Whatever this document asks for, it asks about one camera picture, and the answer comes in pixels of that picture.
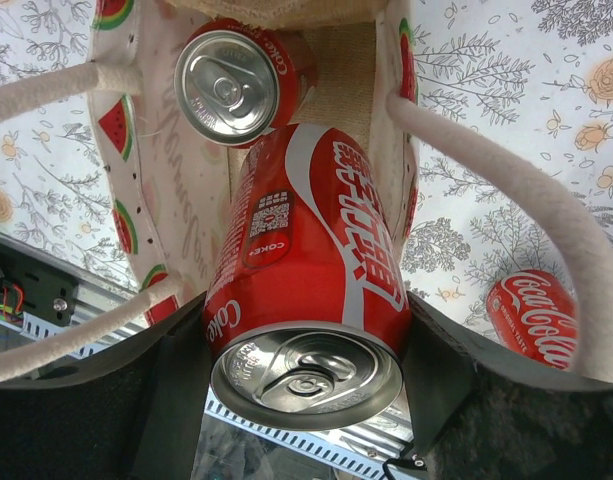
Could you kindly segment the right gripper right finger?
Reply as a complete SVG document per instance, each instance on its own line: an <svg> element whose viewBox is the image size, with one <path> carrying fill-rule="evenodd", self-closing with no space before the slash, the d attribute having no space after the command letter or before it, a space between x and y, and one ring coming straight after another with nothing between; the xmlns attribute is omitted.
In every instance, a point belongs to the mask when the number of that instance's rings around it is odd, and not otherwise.
<svg viewBox="0 0 613 480"><path fill-rule="evenodd" d="M403 360L432 479L613 479L613 384L528 359L415 295Z"/></svg>

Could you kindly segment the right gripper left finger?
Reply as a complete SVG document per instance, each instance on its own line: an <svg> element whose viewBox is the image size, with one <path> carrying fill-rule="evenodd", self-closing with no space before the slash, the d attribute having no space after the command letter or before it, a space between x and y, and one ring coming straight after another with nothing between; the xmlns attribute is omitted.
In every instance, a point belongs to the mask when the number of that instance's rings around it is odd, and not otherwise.
<svg viewBox="0 0 613 480"><path fill-rule="evenodd" d="M112 347L0 383L0 479L188 479L208 393L204 296Z"/></svg>

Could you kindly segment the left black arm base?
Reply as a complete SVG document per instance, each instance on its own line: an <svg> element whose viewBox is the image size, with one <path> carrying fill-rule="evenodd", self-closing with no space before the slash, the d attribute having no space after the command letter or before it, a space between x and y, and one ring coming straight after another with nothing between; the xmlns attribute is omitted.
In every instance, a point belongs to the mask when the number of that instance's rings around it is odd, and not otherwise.
<svg viewBox="0 0 613 480"><path fill-rule="evenodd" d="M65 327L74 312L74 276L0 243L0 313L17 323L22 313Z"/></svg>

